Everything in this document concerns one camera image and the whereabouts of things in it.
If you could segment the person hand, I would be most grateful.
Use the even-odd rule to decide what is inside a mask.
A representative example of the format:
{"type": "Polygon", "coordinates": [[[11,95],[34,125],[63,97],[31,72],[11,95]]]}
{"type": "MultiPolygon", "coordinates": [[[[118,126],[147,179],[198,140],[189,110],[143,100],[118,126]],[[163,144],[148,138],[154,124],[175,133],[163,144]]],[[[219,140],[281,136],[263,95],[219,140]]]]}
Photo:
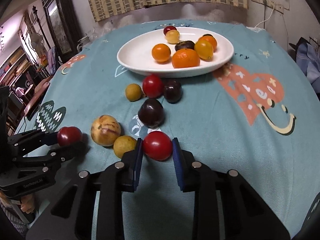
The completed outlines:
{"type": "Polygon", "coordinates": [[[29,194],[21,197],[21,211],[29,214],[35,209],[35,196],[34,194],[29,194]]]}

